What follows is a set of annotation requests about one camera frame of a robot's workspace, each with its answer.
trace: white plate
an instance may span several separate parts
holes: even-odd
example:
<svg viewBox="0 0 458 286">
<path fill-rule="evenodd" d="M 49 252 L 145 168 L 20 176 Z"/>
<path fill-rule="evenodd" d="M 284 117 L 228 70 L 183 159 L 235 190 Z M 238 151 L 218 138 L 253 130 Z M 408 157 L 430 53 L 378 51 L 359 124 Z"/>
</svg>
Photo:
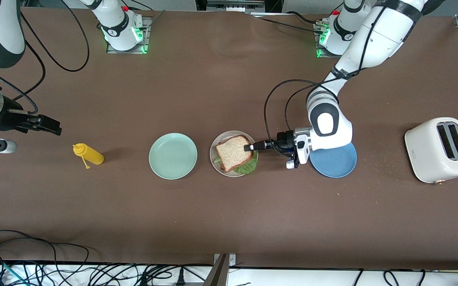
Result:
<svg viewBox="0 0 458 286">
<path fill-rule="evenodd" d="M 220 144 L 220 143 L 224 143 L 227 139 L 231 138 L 231 137 L 234 137 L 234 136 L 238 136 L 238 135 L 243 135 L 245 136 L 251 144 L 254 144 L 255 141 L 254 139 L 252 139 L 252 137 L 250 137 L 248 134 L 246 134 L 245 132 L 241 132 L 241 131 L 227 131 L 227 132 L 224 132 L 222 134 L 220 134 L 217 138 L 215 138 L 215 140 L 213 141 L 213 143 L 211 143 L 211 148 L 210 148 L 210 161 L 211 161 L 211 165 L 213 165 L 213 167 L 215 168 L 215 170 L 217 170 L 219 173 L 223 174 L 224 176 L 227 176 L 227 177 L 241 177 L 241 176 L 244 176 L 244 174 L 240 174 L 234 170 L 232 170 L 231 172 L 224 172 L 222 171 L 221 167 L 222 167 L 222 163 L 220 162 L 217 162 L 215 163 L 215 159 L 218 157 L 218 153 L 217 153 L 217 149 L 215 148 L 216 145 Z M 254 151 L 254 153 L 256 154 L 256 158 L 258 158 L 258 152 L 257 151 Z"/>
</svg>

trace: bread crust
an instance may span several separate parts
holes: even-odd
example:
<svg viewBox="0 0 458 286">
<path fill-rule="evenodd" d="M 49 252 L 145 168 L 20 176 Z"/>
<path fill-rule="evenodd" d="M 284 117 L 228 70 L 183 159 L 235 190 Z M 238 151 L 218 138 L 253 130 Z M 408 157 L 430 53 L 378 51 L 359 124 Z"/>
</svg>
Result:
<svg viewBox="0 0 458 286">
<path fill-rule="evenodd" d="M 233 136 L 233 137 L 231 137 L 231 138 L 228 138 L 228 139 L 227 139 L 226 141 L 224 141 L 223 143 L 218 143 L 217 145 L 215 145 L 215 149 L 217 150 L 217 154 L 218 154 L 218 148 L 217 148 L 217 147 L 218 147 L 219 145 L 223 145 L 223 144 L 225 144 L 227 141 L 229 141 L 230 139 L 236 138 L 236 137 L 242 137 L 242 138 L 244 138 L 244 139 L 247 141 L 247 144 L 250 144 L 249 139 L 248 139 L 247 137 L 243 136 L 243 135 Z M 236 169 L 237 167 L 247 164 L 250 160 L 252 160 L 253 157 L 254 157 L 254 151 L 251 151 L 251 152 L 250 152 L 250 156 L 249 156 L 248 159 L 246 159 L 243 163 L 241 163 L 241 164 L 239 164 L 239 165 L 236 165 L 236 166 L 230 168 L 229 170 L 226 170 L 226 169 L 225 169 L 224 162 L 221 160 L 221 161 L 220 161 L 220 164 L 221 164 L 221 167 L 220 167 L 220 168 L 221 168 L 224 172 L 231 172 L 232 170 Z"/>
</svg>

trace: plate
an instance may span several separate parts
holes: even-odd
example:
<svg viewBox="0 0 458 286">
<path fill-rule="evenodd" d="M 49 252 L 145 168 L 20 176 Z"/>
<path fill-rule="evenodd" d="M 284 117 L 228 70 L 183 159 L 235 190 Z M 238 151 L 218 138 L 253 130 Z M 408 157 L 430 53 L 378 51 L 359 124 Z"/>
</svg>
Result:
<svg viewBox="0 0 458 286">
<path fill-rule="evenodd" d="M 169 133 L 158 138 L 149 150 L 149 166 L 167 180 L 185 177 L 197 162 L 197 148 L 188 136 Z"/>
<path fill-rule="evenodd" d="M 224 143 L 227 139 L 229 139 L 231 137 L 238 136 L 238 135 L 245 136 L 250 141 L 250 143 L 252 143 L 252 144 L 255 143 L 254 139 L 252 139 L 252 137 L 250 137 L 245 132 L 235 131 L 235 130 L 227 131 L 227 132 L 224 132 L 224 133 L 220 134 L 217 138 L 215 138 L 213 143 L 211 143 L 211 148 L 210 148 L 211 165 L 213 165 L 215 170 L 217 170 L 219 173 L 221 173 L 221 174 L 223 174 L 224 176 L 227 176 L 227 177 L 235 178 L 235 177 L 245 176 L 245 174 L 240 174 L 240 173 L 238 173 L 238 172 L 236 172 L 234 170 L 232 170 L 231 172 L 222 171 L 222 168 L 221 168 L 222 167 L 222 163 L 220 163 L 220 162 L 214 163 L 215 159 L 218 157 L 217 149 L 215 149 L 215 146 L 220 144 L 220 143 Z M 254 153 L 255 153 L 256 158 L 258 158 L 259 153 L 257 151 L 254 151 Z"/>
<path fill-rule="evenodd" d="M 318 172 L 330 178 L 349 175 L 356 166 L 356 149 L 352 143 L 333 149 L 318 149 L 310 154 L 311 163 Z"/>
</svg>

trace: table surface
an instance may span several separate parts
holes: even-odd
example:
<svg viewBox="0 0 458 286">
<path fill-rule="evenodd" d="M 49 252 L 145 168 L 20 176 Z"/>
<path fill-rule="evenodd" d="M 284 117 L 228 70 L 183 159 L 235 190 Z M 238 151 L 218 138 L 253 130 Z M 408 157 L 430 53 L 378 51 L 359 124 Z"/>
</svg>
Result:
<svg viewBox="0 0 458 286">
<path fill-rule="evenodd" d="M 83 62 L 85 43 L 66 9 L 24 13 L 59 62 Z M 287 170 L 283 157 L 262 152 L 254 173 L 227 178 L 209 161 L 213 139 L 227 130 L 265 139 L 262 107 L 272 87 L 321 81 L 336 62 L 316 58 L 314 36 L 237 12 L 164 12 L 148 54 L 106 54 L 94 15 L 75 13 L 91 49 L 77 73 L 56 67 L 24 29 L 47 67 L 31 96 L 63 133 L 0 133 L 19 145 L 0 155 L 0 228 L 90 246 L 89 261 L 212 263 L 213 253 L 235 252 L 243 266 L 458 269 L 458 180 L 418 181 L 403 139 L 429 119 L 458 119 L 451 18 L 422 18 L 396 55 L 340 93 L 358 152 L 349 176 L 326 178 L 309 164 Z M 273 18 L 309 27 L 296 16 Z M 0 74 L 27 89 L 41 71 L 27 51 Z M 281 87 L 270 100 L 272 134 L 286 130 L 285 101 L 303 86 Z M 308 125 L 304 96 L 290 104 L 292 126 Z M 155 176 L 147 160 L 169 132 L 198 148 L 196 167 L 176 181 Z M 86 170 L 75 143 L 103 152 L 105 163 Z M 23 241 L 0 253 L 52 259 L 48 246 Z M 58 255 L 83 258 L 66 247 Z"/>
</svg>

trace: blue plate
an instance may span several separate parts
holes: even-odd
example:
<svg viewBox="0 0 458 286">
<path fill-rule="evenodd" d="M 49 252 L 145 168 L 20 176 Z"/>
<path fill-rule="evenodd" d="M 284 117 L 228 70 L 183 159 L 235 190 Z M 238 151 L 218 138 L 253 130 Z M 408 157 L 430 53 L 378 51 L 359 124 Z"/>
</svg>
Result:
<svg viewBox="0 0 458 286">
<path fill-rule="evenodd" d="M 356 149 L 352 143 L 333 149 L 311 152 L 311 163 L 318 172 L 330 178 L 342 178 L 356 166 Z"/>
</svg>

